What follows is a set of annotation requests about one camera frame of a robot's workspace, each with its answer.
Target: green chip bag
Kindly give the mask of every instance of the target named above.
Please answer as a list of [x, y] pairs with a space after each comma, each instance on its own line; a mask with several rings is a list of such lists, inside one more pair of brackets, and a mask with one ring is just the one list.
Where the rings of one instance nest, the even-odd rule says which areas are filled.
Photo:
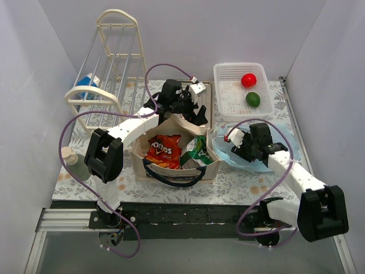
[[183, 169], [206, 166], [212, 162], [213, 160], [206, 150], [205, 136], [196, 136], [188, 143], [181, 153], [180, 165]]

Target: beige bag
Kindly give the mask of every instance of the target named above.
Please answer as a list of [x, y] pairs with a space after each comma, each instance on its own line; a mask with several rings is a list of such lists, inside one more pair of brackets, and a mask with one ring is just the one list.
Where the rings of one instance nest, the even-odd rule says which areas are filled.
[[[176, 187], [193, 186], [197, 182], [213, 183], [213, 179], [217, 175], [221, 161], [212, 150], [212, 140], [209, 137], [208, 131], [208, 128], [195, 126], [176, 115], [172, 115], [158, 127], [147, 131], [145, 135], [142, 135], [135, 141], [131, 151], [132, 165], [136, 180], [158, 180]], [[148, 140], [158, 134], [181, 135], [181, 139], [178, 143], [178, 146], [181, 148], [184, 148], [196, 136], [204, 135], [206, 136], [206, 150], [214, 162], [207, 166], [189, 170], [172, 170], [152, 164], [145, 160], [144, 156], [149, 150]]]

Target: floral pattern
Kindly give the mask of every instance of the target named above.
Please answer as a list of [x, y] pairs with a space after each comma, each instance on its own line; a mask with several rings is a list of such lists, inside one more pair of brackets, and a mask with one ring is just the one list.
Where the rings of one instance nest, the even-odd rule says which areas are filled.
[[[164, 81], [161, 80], [149, 81], [151, 93], [160, 91], [163, 83]], [[281, 83], [279, 81], [270, 81], [269, 86], [275, 105], [275, 114], [270, 117], [269, 120], [286, 125], [289, 131], [294, 135], [285, 96], [281, 89]], [[134, 83], [128, 83], [123, 103], [124, 112], [129, 113], [134, 88]], [[139, 109], [141, 106], [143, 91], [144, 82], [140, 82], [137, 86], [134, 111]], [[147, 101], [147, 99], [148, 95], [146, 93], [144, 101]], [[81, 111], [87, 110], [89, 110], [89, 107], [84, 107]], [[101, 115], [95, 114], [95, 116], [90, 117], [90, 122], [94, 125], [98, 125], [100, 119]], [[234, 125], [234, 123], [223, 121], [220, 113], [218, 112], [217, 103], [215, 104], [214, 119], [215, 125], [214, 130], [211, 132], [212, 138], [217, 136], [218, 128]], [[84, 132], [81, 125], [76, 122], [70, 140], [70, 147], [76, 153], [84, 155], [86, 153], [89, 140], [89, 137]], [[141, 182], [135, 180], [132, 162], [128, 151], [129, 149], [124, 152], [123, 171], [117, 179], [119, 199], [122, 202], [248, 205], [257, 200], [260, 195], [267, 191], [279, 179], [273, 172], [253, 174], [248, 171], [237, 170], [225, 163], [222, 163], [213, 184], [200, 183], [188, 188], [174, 188], [166, 186], [160, 182]], [[302, 164], [306, 167], [302, 149], [300, 149], [299, 153], [301, 155]], [[95, 189], [95, 183], [92, 177], [90, 177], [86, 183]], [[298, 202], [295, 193], [285, 183], [280, 184], [270, 194], [270, 196], [281, 196], [293, 203]], [[60, 171], [52, 198], [54, 200], [96, 200], [96, 197], [77, 183], [63, 167]]]

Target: red tomato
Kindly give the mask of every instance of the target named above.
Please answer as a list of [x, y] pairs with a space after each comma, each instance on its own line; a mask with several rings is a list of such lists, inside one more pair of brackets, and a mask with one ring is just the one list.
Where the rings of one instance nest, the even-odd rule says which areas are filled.
[[252, 73], [247, 73], [241, 78], [241, 83], [245, 88], [253, 87], [256, 83], [256, 76]]

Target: plastic basket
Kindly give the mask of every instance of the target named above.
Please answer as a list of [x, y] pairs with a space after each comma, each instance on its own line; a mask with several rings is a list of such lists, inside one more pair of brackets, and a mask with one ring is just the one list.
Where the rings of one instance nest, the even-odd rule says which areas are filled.
[[[270, 95], [265, 70], [258, 63], [223, 63], [214, 66], [218, 110], [225, 121], [241, 121], [247, 117], [265, 117], [274, 113], [274, 102]], [[252, 88], [244, 88], [241, 78], [253, 73], [257, 83]], [[246, 102], [247, 93], [254, 91], [261, 99], [257, 108]]]

